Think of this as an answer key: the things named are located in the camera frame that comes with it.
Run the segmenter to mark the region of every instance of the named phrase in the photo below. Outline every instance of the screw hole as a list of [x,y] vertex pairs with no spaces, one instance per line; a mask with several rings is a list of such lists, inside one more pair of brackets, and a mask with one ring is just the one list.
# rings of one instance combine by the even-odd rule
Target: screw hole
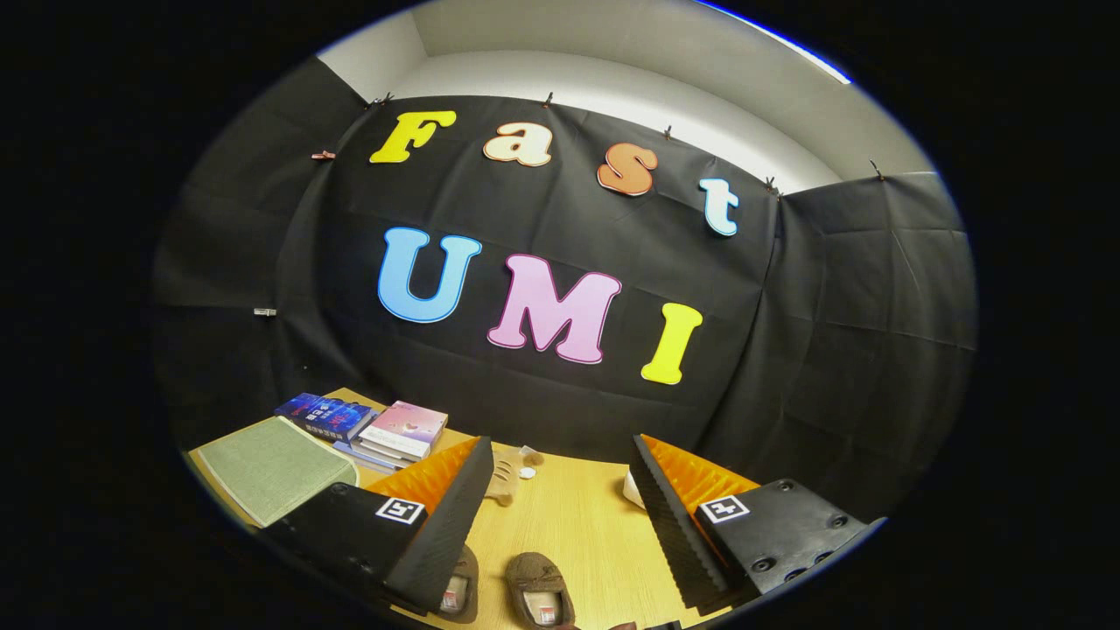
[[774,568],[774,558],[762,558],[755,560],[755,564],[750,565],[750,571],[755,573],[763,573]]

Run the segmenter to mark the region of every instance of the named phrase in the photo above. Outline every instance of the table surface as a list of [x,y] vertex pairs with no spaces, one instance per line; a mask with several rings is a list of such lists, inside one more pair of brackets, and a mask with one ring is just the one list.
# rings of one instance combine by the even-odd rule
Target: table surface
[[[348,389],[328,396],[377,410],[385,407]],[[433,452],[470,437],[446,428]],[[493,447],[501,451],[507,446],[494,443]],[[674,620],[688,628],[729,610],[701,617],[696,609],[684,608],[645,510],[622,494],[626,464],[542,454],[544,463],[536,466],[535,476],[521,480],[513,503],[503,507],[494,499],[484,499],[475,516],[467,536],[467,546],[478,558],[478,615],[474,623],[454,623],[435,614],[420,617],[396,606],[393,610],[437,628],[517,628],[521,624],[503,574],[510,559],[522,552],[538,552],[556,563],[576,609],[576,624],[585,630],[605,630],[627,621],[637,622],[641,629]],[[190,451],[188,457],[233,513],[254,525],[202,465],[198,450]],[[364,466],[358,466],[358,472],[362,488],[385,476]]]

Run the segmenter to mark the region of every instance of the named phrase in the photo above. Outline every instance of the slipper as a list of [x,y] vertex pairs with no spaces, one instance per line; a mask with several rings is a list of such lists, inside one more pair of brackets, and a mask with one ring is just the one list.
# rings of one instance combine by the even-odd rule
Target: slipper
[[444,590],[444,601],[436,615],[455,623],[470,623],[478,614],[478,560],[466,545],[455,563],[451,580]]
[[529,628],[551,630],[576,622],[568,585],[549,558],[533,552],[514,556],[505,567],[505,582]]

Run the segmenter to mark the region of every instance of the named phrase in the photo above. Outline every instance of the letter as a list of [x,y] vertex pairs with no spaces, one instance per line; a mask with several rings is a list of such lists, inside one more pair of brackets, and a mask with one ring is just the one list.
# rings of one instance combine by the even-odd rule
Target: letter
[[450,127],[455,123],[455,112],[408,112],[396,117],[396,128],[385,139],[375,154],[370,156],[371,164],[402,163],[409,159],[409,140],[412,148],[419,149],[431,140],[436,124]]
[[642,378],[647,381],[676,385],[681,382],[681,359],[684,358],[684,349],[689,345],[692,330],[703,322],[703,316],[691,306],[672,302],[661,307],[661,314],[665,316],[665,330],[661,333],[661,342],[657,343],[657,351],[653,353],[653,361],[642,368]]
[[409,290],[412,268],[420,248],[428,244],[428,234],[412,228],[392,228],[385,232],[385,259],[377,278],[377,298],[390,313],[401,319],[431,324],[446,318],[459,305],[467,265],[483,250],[482,243],[466,237],[444,237],[439,247],[447,252],[439,290],[428,299],[420,299]]
[[739,226],[727,217],[727,206],[739,207],[739,197],[731,193],[727,179],[701,179],[700,187],[708,193],[703,204],[703,216],[708,220],[708,225],[725,237],[738,232]]
[[650,170],[654,168],[657,168],[657,156],[653,151],[619,142],[607,149],[607,164],[599,166],[596,176],[604,188],[636,197],[653,187]]
[[599,339],[610,300],[623,290],[622,282],[605,274],[585,274],[568,295],[558,300],[552,269],[547,261],[514,253],[505,259],[505,266],[513,271],[513,279],[502,321],[486,334],[491,343],[502,348],[525,345],[521,323],[528,316],[538,352],[544,352],[568,326],[568,335],[557,345],[557,354],[576,363],[603,361]]
[[[507,122],[497,128],[502,133],[491,138],[483,145],[483,154],[497,161],[517,160],[524,166],[543,166],[552,159],[549,145],[552,143],[552,131],[548,127],[532,122]],[[522,136],[511,136],[512,133]]]

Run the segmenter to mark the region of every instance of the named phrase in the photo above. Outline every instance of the pink letter m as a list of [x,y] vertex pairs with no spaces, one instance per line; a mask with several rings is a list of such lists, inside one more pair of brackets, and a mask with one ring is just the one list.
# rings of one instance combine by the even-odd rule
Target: pink letter m
[[604,274],[586,274],[558,300],[552,269],[545,260],[514,253],[505,259],[505,266],[513,271],[513,280],[502,322],[486,335],[491,343],[502,348],[525,345],[521,323],[528,315],[538,352],[544,352],[568,326],[568,336],[557,345],[557,354],[576,363],[603,361],[599,337],[610,300],[623,290],[622,282]]

